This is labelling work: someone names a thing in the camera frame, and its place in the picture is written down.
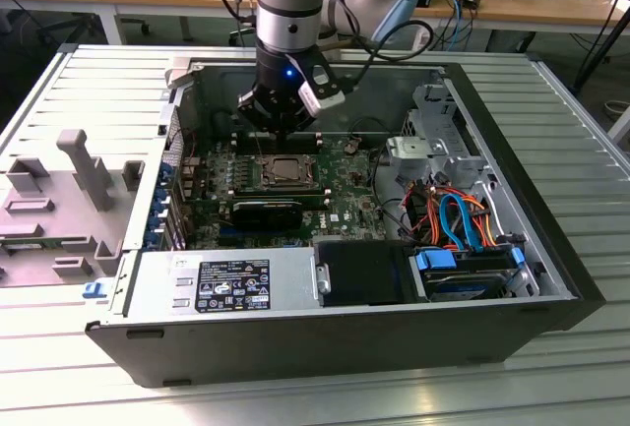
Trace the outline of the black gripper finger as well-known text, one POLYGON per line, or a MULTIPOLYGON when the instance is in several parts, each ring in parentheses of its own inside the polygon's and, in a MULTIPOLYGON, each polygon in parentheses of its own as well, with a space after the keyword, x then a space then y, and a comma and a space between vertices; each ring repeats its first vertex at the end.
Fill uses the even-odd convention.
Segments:
POLYGON ((267 133, 280 143, 283 140, 279 108, 272 103, 270 92, 265 88, 252 88, 238 98, 238 111, 258 132, 267 133))
POLYGON ((280 141, 284 142, 295 132, 304 131, 314 121, 315 118, 309 114, 301 99, 290 96, 280 114, 280 141))

